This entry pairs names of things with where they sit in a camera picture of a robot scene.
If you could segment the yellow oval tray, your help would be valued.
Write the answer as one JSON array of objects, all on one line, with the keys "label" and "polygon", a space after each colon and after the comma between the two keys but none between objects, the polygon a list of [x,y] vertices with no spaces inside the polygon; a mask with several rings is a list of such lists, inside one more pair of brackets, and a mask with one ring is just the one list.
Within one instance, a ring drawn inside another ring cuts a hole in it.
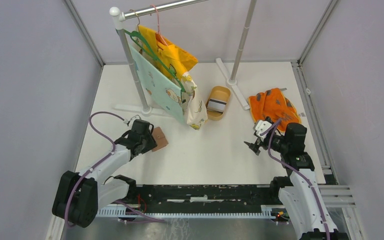
[{"label": "yellow oval tray", "polygon": [[215,86],[211,89],[206,101],[207,116],[212,121],[219,121],[227,110],[231,97],[231,91],[224,86]]}]

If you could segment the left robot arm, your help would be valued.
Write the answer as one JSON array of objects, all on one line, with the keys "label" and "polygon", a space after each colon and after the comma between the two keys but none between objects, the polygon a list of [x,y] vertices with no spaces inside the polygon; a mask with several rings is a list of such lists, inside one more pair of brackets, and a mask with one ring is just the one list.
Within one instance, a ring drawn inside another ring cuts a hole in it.
[{"label": "left robot arm", "polygon": [[131,128],[115,141],[107,153],[79,172],[62,174],[51,212],[72,226],[88,227],[100,209],[122,200],[133,203],[137,198],[136,180],[113,175],[138,155],[155,147],[154,125],[142,119],[132,122]]}]

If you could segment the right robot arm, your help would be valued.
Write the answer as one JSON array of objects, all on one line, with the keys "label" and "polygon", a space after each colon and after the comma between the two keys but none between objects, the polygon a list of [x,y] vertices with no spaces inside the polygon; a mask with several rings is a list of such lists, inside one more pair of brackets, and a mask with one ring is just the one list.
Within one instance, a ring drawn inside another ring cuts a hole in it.
[{"label": "right robot arm", "polygon": [[283,204],[298,240],[347,240],[332,220],[317,184],[315,166],[305,151],[307,128],[300,123],[288,123],[284,134],[277,134],[280,121],[258,120],[254,126],[254,143],[246,145],[256,155],[261,149],[280,163],[286,176],[274,177],[269,199]]}]

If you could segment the white black-striped credit card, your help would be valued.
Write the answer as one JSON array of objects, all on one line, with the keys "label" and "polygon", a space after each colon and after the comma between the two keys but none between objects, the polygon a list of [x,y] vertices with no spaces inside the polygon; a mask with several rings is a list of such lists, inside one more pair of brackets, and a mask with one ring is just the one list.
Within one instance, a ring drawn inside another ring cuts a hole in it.
[{"label": "white black-striped credit card", "polygon": [[207,110],[223,114],[227,106],[226,101],[210,98],[207,103]]}]

